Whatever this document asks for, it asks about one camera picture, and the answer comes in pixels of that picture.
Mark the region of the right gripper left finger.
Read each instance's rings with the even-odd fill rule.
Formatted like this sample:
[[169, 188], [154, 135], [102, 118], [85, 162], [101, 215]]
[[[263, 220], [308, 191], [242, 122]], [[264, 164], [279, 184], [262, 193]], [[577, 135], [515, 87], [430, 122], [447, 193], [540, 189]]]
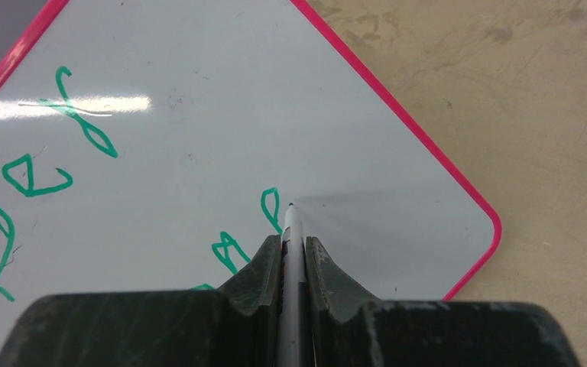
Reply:
[[272, 366], [281, 238], [214, 290], [55, 294], [18, 318], [0, 366]]

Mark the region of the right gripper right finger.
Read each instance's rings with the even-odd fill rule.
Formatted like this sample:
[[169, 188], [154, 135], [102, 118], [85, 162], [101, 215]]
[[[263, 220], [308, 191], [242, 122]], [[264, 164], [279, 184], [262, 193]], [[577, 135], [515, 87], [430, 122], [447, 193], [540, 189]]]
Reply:
[[382, 300], [306, 241], [319, 366], [577, 366], [544, 308], [505, 301]]

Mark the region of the green white marker pen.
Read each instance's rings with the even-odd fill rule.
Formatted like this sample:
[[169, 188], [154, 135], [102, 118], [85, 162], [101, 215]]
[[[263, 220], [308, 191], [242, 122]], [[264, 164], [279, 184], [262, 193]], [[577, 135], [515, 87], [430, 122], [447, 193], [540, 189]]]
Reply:
[[309, 366], [309, 317], [306, 315], [307, 281], [303, 227], [292, 203], [284, 216], [282, 235], [282, 309], [277, 331], [277, 366]]

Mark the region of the red-framed whiteboard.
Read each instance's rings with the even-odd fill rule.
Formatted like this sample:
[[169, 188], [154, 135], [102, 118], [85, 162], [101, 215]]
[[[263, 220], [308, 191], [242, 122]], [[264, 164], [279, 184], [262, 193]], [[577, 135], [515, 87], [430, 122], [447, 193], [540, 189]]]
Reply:
[[0, 347], [50, 294], [217, 287], [279, 232], [453, 297], [501, 221], [304, 1], [49, 1], [0, 63]]

